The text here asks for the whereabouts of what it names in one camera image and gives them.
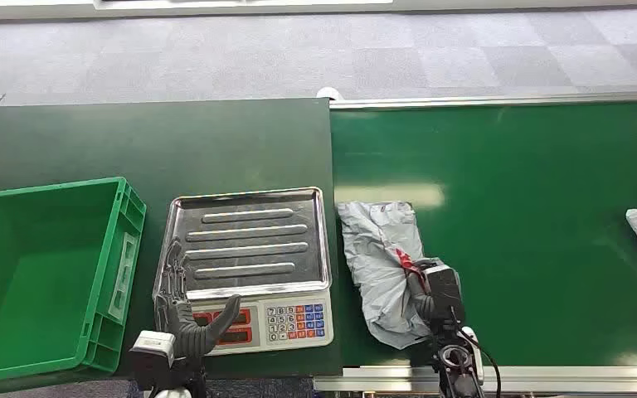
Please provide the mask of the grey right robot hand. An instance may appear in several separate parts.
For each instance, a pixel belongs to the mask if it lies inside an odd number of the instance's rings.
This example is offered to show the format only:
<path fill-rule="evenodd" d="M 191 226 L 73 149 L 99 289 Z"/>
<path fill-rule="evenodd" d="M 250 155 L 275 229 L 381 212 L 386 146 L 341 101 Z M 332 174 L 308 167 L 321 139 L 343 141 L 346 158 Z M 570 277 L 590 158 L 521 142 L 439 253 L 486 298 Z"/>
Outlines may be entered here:
<path fill-rule="evenodd" d="M 417 260 L 411 269 L 406 270 L 406 281 L 411 301 L 416 313 L 426 324 L 430 324 L 434 312 L 434 299 L 430 294 L 430 286 L 425 270 L 436 266 L 436 258 Z"/>

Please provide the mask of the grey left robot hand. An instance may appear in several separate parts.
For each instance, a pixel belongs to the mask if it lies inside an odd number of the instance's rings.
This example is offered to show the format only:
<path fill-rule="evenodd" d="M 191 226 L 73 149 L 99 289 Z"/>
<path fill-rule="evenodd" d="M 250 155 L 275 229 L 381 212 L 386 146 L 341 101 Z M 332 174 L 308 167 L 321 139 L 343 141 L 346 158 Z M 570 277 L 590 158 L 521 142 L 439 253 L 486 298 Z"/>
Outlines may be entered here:
<path fill-rule="evenodd" d="M 181 241 L 175 237 L 162 253 L 153 290 L 155 323 L 175 337 L 176 357 L 203 357 L 217 345 L 240 313 L 241 296 L 232 295 L 220 315 L 205 326 L 197 324 L 186 293 L 186 270 Z"/>

